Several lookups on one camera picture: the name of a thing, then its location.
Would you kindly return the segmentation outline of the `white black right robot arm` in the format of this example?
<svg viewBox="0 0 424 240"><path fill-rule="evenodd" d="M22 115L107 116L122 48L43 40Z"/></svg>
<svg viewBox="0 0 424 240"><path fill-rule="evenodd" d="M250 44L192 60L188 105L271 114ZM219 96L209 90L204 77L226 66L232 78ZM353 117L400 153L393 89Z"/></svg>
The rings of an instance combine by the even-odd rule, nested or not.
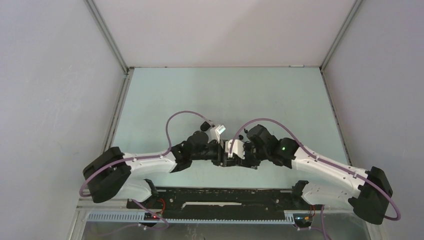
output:
<svg viewBox="0 0 424 240"><path fill-rule="evenodd" d="M300 180L292 188L291 204L297 209L308 205L326 205L353 210L362 220L381 225L387 219L387 209L393 189L386 173L373 166L370 170L345 165L321 156L293 138L277 139L263 125L247 132L248 141L224 140L224 155L252 163L254 167L268 160L276 166L315 174L332 183L323 186Z"/></svg>

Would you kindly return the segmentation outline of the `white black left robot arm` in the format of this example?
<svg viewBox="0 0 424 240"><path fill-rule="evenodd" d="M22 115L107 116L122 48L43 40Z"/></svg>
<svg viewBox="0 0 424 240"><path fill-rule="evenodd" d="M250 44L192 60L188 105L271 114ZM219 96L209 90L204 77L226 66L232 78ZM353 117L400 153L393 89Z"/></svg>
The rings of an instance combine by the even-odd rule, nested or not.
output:
<svg viewBox="0 0 424 240"><path fill-rule="evenodd" d="M158 202L158 194L147 175L180 172L197 160L220 165L228 150L224 141L209 140L209 136L201 131L164 153L124 153L117 146L111 147L83 169L88 193L81 196L90 197L94 203L113 198L134 199L145 208L153 208Z"/></svg>

